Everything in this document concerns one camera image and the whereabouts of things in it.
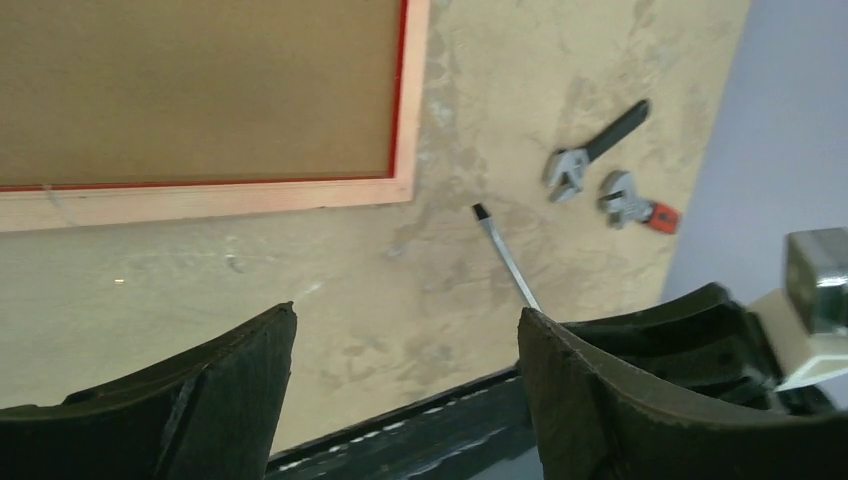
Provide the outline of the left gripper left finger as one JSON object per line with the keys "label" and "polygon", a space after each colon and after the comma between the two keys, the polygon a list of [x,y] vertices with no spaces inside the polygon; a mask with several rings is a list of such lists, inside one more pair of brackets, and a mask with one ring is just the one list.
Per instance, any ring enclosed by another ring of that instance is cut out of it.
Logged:
{"label": "left gripper left finger", "polygon": [[54,406],[1,413],[5,479],[260,479],[291,373],[297,316],[234,329]]}

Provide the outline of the red picture frame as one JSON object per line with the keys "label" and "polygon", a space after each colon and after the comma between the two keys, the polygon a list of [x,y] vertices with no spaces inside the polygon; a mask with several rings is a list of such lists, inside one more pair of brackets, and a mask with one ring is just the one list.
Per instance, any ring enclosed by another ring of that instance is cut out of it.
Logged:
{"label": "red picture frame", "polygon": [[1,228],[407,202],[427,1],[5,1]]}

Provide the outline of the black yellow screwdriver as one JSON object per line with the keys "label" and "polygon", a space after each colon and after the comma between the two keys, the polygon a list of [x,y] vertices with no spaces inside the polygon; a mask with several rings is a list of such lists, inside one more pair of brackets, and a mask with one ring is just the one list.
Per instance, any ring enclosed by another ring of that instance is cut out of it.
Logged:
{"label": "black yellow screwdriver", "polygon": [[535,310],[541,310],[540,305],[531,291],[527,281],[518,268],[506,242],[498,231],[489,210],[482,204],[476,203],[471,207],[477,223],[489,237],[495,251],[508,270],[513,283],[517,287],[524,303]]}

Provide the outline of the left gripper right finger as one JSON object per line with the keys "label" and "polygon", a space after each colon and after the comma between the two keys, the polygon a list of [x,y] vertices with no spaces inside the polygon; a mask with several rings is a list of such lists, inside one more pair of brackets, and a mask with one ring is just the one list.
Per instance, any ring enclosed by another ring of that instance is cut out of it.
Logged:
{"label": "left gripper right finger", "polygon": [[525,309],[517,329],[548,479],[843,479],[847,416],[790,416],[657,378]]}

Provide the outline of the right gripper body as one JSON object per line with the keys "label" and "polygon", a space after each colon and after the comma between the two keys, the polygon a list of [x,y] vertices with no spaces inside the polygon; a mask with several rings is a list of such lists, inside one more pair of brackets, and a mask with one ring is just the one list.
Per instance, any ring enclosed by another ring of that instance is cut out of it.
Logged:
{"label": "right gripper body", "polygon": [[691,368],[698,394],[786,415],[834,413],[821,384],[842,375],[842,313],[818,312],[778,288],[741,308],[738,329],[708,346]]}

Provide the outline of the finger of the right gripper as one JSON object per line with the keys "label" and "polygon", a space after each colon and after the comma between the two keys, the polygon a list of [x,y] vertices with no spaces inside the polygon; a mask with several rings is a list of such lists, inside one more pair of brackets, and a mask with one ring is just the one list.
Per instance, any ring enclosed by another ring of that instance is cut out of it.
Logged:
{"label": "finger of the right gripper", "polygon": [[660,356],[623,360],[695,393],[750,408],[769,407],[769,371],[742,344],[709,344]]}
{"label": "finger of the right gripper", "polygon": [[589,344],[619,357],[656,357],[706,346],[736,331],[736,302],[709,283],[653,307],[564,327]]}

